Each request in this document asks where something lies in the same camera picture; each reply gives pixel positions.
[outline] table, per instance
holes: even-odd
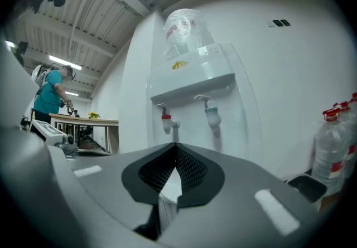
[[[119,123],[117,120],[107,119],[89,119],[74,117],[62,114],[50,114],[51,125],[57,128],[58,123],[84,126],[105,127],[105,150],[109,153],[116,154],[119,149]]]

